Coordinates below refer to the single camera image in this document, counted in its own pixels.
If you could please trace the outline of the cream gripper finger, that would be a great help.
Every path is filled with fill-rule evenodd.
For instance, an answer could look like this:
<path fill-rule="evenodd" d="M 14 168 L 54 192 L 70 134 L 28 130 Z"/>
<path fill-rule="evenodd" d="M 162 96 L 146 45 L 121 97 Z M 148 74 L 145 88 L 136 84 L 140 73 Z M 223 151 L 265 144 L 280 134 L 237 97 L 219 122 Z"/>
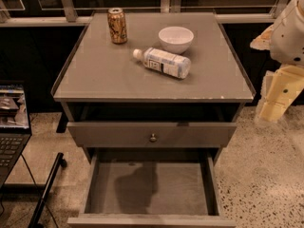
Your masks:
<path fill-rule="evenodd" d="M 257 116 L 267 122 L 278 121 L 304 90 L 304 67 L 283 64 L 267 71 L 260 90 Z"/>
<path fill-rule="evenodd" d="M 263 30 L 258 37 L 256 37 L 251 43 L 250 48 L 257 50 L 269 50 L 270 40 L 273 32 L 274 26 L 270 25 L 265 30 Z"/>

